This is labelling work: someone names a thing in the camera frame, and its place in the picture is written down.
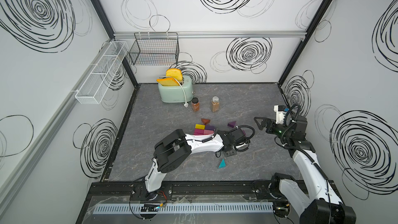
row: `toy block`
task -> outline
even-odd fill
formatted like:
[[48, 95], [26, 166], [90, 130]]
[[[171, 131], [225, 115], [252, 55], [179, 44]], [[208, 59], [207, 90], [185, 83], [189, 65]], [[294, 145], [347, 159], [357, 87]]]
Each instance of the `toy block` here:
[[213, 134], [213, 133], [214, 133], [214, 131], [212, 131], [212, 130], [204, 130], [204, 132], [203, 132], [204, 135], [209, 135], [209, 134]]
[[224, 168], [225, 167], [225, 161], [224, 159], [222, 159], [220, 166], [218, 167], [219, 169]]
[[203, 135], [203, 133], [205, 132], [205, 130], [202, 130], [202, 129], [195, 129], [194, 132], [195, 132], [195, 133], [199, 133], [200, 135]]
[[200, 120], [202, 121], [203, 124], [208, 124], [208, 123], [210, 123], [210, 120], [207, 119], [207, 118], [201, 118]]
[[196, 124], [195, 129], [202, 129], [202, 130], [204, 130], [204, 129], [205, 129], [205, 126], [202, 125], [202, 124]]
[[234, 128], [235, 125], [236, 125], [236, 121], [232, 121], [232, 122], [228, 123], [228, 126], [231, 127], [231, 128]]
[[205, 126], [205, 130], [212, 130], [212, 131], [214, 131], [216, 129], [216, 127], [214, 127], [214, 126], [211, 126], [211, 125], [206, 125]]

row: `spice jar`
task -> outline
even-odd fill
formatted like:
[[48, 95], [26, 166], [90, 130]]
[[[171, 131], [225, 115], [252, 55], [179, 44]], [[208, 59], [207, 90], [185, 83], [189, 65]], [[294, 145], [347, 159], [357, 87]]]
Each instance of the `spice jar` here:
[[198, 100], [198, 98], [192, 98], [191, 104], [192, 104], [192, 109], [193, 109], [194, 112], [199, 111], [199, 100]]
[[211, 111], [216, 112], [220, 108], [220, 102], [218, 101], [218, 97], [215, 96], [213, 97], [213, 100], [211, 101]]

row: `white mesh basket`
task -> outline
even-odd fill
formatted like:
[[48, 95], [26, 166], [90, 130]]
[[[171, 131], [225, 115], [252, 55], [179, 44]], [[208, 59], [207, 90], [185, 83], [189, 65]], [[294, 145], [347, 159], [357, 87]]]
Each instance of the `white mesh basket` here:
[[82, 104], [101, 103], [128, 50], [127, 42], [113, 41], [84, 81], [75, 98]]

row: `black wire basket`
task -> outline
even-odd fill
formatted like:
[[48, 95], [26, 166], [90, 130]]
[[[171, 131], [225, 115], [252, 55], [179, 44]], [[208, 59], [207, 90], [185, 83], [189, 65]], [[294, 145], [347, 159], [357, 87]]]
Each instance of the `black wire basket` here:
[[135, 42], [130, 49], [133, 65], [165, 65], [178, 62], [177, 33], [134, 33]]

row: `mint green toaster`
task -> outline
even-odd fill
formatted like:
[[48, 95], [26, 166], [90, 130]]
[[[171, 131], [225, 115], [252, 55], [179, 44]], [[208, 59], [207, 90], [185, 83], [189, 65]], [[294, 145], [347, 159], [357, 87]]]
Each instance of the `mint green toaster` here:
[[[183, 84], [182, 88], [185, 91], [185, 95], [187, 97], [187, 102], [191, 101], [193, 98], [193, 88], [192, 88], [192, 78], [183, 75], [182, 76]], [[160, 92], [160, 97], [162, 98], [162, 102], [166, 103], [177, 103], [177, 102], [185, 102], [184, 92], [180, 86], [162, 86], [158, 83], [158, 88]]]

